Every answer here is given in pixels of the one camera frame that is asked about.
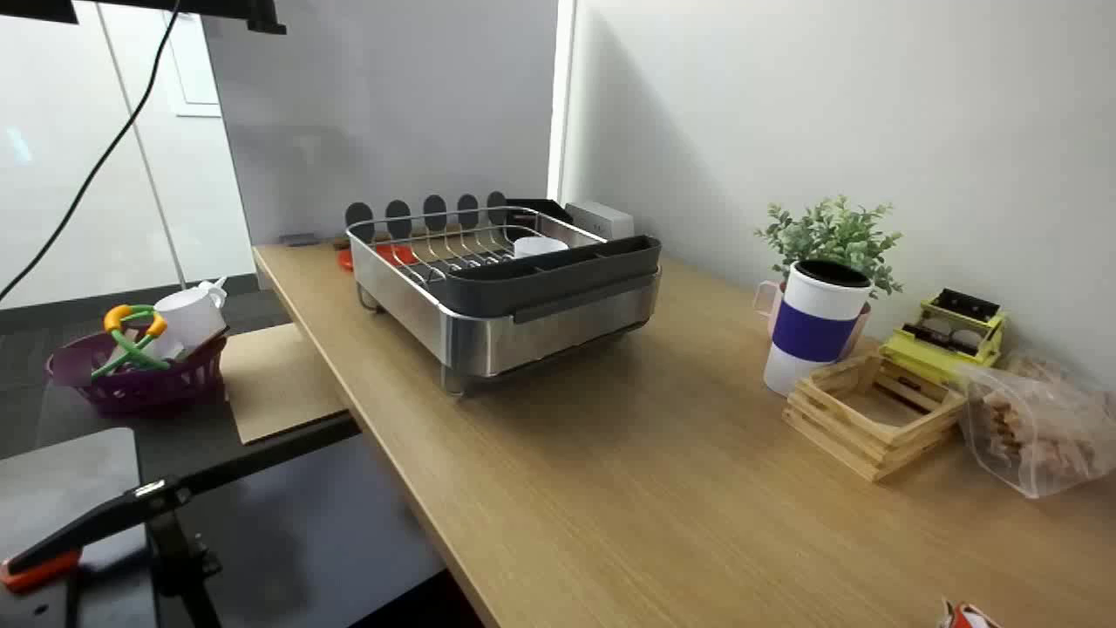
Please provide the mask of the steel and black dish rack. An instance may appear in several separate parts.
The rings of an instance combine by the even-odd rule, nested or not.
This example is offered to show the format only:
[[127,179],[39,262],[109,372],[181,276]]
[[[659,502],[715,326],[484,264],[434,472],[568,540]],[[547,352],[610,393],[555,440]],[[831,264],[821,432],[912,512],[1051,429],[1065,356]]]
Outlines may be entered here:
[[[568,250],[512,257],[516,236],[560,236]],[[427,196],[383,208],[346,208],[353,250],[410,245],[416,264],[361,264],[355,297],[391,315],[442,369],[448,391],[473,391],[643,327],[656,310],[659,241],[609,241],[552,200],[457,201]]]

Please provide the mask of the white electronics box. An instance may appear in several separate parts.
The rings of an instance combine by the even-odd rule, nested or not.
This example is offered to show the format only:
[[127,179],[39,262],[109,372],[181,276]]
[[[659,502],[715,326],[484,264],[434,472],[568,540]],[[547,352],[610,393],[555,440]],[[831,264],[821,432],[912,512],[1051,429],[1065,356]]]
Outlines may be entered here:
[[609,241],[620,241],[620,236],[636,236],[638,227],[636,227],[636,218],[632,212],[620,212],[616,205],[605,205],[605,201],[568,201],[568,212],[581,227],[609,236]]

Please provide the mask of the white tumbler with blue sleeve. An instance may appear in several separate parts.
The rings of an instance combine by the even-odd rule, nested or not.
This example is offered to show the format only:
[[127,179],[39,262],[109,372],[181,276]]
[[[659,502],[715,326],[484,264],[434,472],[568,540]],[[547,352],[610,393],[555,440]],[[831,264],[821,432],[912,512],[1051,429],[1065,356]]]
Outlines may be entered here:
[[765,384],[790,393],[804,376],[836,362],[864,305],[869,279],[857,268],[797,262],[776,315]]

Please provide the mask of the green plant in pink pot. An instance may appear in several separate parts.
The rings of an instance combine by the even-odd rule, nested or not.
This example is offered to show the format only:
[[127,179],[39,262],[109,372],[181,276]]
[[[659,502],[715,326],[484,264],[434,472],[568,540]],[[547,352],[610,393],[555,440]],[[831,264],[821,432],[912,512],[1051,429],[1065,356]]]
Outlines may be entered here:
[[872,300],[905,289],[895,264],[905,235],[889,227],[888,205],[855,205],[848,196],[807,208],[771,201],[756,236],[776,250],[776,289],[784,289],[797,262],[840,262],[869,279]]

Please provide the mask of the cardboard sheet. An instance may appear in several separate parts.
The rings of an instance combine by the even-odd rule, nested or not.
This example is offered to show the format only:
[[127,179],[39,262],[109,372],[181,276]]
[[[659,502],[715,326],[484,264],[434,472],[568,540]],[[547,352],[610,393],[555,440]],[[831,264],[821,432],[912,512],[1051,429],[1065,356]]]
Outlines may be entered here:
[[346,407],[332,369],[298,326],[230,335],[220,372],[241,442],[257,442]]

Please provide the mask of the wooden slat crate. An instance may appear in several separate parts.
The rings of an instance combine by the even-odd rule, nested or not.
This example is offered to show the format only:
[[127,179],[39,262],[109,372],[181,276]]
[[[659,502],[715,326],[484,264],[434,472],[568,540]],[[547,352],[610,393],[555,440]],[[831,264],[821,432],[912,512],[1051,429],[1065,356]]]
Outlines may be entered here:
[[962,397],[888,352],[818,369],[784,397],[784,424],[864,481],[917,464],[957,432]]

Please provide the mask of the white bottle in basket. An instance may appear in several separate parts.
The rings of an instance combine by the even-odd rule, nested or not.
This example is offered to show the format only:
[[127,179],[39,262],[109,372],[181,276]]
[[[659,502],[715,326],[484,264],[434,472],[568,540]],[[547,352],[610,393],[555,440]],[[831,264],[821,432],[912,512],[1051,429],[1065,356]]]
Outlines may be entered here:
[[196,284],[162,297],[155,310],[166,319],[166,335],[151,347],[151,352],[157,358],[181,358],[207,347],[228,327],[224,305],[228,289],[220,284]]

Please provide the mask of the purple plastic basket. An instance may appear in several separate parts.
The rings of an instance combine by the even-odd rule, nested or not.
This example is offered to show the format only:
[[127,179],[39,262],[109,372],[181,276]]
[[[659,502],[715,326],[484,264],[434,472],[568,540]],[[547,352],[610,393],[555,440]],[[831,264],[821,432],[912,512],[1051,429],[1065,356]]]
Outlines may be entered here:
[[109,335],[85,335],[66,343],[45,358],[45,372],[56,384],[74,386],[85,402],[91,402],[102,414],[145,414],[155,407],[180,407],[203,393],[224,386],[220,356],[228,339],[218,335],[203,349],[189,352],[187,358],[166,369],[134,369],[123,365],[104,376],[91,376],[102,365],[117,343]]

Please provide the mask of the yellow toy truck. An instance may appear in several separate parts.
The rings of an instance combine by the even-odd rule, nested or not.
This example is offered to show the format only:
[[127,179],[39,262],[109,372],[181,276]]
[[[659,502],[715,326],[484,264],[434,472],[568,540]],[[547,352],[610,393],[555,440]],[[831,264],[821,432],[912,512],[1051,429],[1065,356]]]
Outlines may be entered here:
[[998,365],[1004,352],[1004,310],[994,300],[939,289],[922,315],[884,343],[884,352],[932,379],[954,384],[962,365]]

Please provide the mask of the clear plastic snack bag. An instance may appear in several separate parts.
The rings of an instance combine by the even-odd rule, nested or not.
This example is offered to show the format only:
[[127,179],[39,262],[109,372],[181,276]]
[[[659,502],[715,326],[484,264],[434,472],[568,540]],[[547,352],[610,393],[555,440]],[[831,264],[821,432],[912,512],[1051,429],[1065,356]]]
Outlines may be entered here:
[[1058,365],[1020,358],[1008,369],[958,372],[971,457],[1027,498],[1048,498],[1116,472],[1113,397]]

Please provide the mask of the small red white toy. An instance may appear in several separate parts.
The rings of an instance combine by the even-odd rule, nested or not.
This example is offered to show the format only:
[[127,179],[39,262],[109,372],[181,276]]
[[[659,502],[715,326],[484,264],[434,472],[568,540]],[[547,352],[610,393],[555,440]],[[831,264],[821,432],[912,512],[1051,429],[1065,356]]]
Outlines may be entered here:
[[943,628],[998,628],[998,622],[991,614],[983,614],[976,604],[949,604],[947,602]]

